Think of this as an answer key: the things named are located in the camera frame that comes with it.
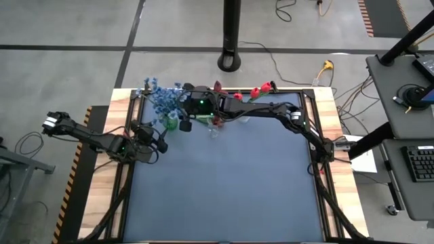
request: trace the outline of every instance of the table leg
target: table leg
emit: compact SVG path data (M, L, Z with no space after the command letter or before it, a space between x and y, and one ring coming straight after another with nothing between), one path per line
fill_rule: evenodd
M236 71L241 66L238 55L239 16L241 0L224 0L223 48L217 65L224 72Z
M386 122L360 139L355 146L352 146L348 152L348 156L350 160L355 159L371 148L378 146L383 140L392 139L393 137L391 125L389 122Z
M17 163L17 164L21 163L21 164L33 166L36 169L42 169L46 174L52 174L55 168L55 166L51 166L46 163L41 163L34 159L29 159L28 157L24 157L22 155L16 154L4 148L0 148L0 159L4 159L12 163Z

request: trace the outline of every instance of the black keyboard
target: black keyboard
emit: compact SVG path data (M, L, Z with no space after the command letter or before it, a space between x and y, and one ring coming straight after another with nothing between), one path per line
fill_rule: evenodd
M414 182L434 182L434 146L401 148Z

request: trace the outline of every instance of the wheel caster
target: wheel caster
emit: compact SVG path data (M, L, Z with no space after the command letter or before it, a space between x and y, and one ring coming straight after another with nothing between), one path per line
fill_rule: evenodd
M399 213L399 210L396 209L396 207L394 205L386 206L386 210L387 210L387 213L392 215L392 216L396 216Z

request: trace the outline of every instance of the pole base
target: pole base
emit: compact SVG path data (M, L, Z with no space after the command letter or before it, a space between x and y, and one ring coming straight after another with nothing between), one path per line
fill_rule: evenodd
M234 72L241 66L241 58L238 51L229 51L223 48L222 55L217 60L218 68L224 72Z

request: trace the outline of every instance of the gray floor tile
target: gray floor tile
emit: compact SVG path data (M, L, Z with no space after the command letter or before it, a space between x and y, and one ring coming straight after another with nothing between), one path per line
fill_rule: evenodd
M426 15L434 10L430 1L400 0L400 2L411 28L416 26ZM434 38L430 38L420 44L420 49L434 49Z
M422 16L420 9L423 13L429 9L425 5L419 1L405 5L410 25ZM275 15L274 1L243 1L239 40L267 47L340 49L389 49L398 41L368 37L356 0L335 0L323 18L312 1L297 1L288 11L293 17L290 23ZM222 18L223 1L148 0L134 45L220 47Z
M138 0L0 1L0 44L126 45Z
M274 80L278 86L291 87L291 83L280 80L269 54L242 54L241 68L234 73L221 71L216 64L218 54L156 54L133 53L128 64L123 87L139 87L145 77L157 77L162 85L172 86L173 82L190 82L195 85L212 85L219 80L226 87L259 86ZM324 60L335 64L332 86L338 88L336 97L351 89L368 77L365 58L362 55L321 55L321 54L274 54L284 79L297 83L311 83L321 69ZM321 76L322 85L328 85L331 72ZM365 89L369 96L376 96L374 85ZM351 93L336 101L343 105ZM353 104L352 114L361 112L374 100L360 95ZM386 121L381 103L378 102L366 113L358 116L369 131ZM364 129L354 119L346 122L353 134L364 135Z
M0 135L13 150L21 136L42 130L48 111L68 112L82 123L88 106L107 105L122 53L0 51L0 57ZM56 170L52 175L40 171L33 175L21 214L13 217L9 233L15 241L51 242L59 214L76 144L43 139L45 146L35 159L55 165ZM29 148L35 142L29 141ZM41 205L30 204L34 201L47 204L46 217ZM20 223L31 225L23 228Z
M434 230L426 222L412 221L406 211L390 216L386 205L393 204L389 188L380 184L358 184L357 189L371 237L381 241L431 244Z

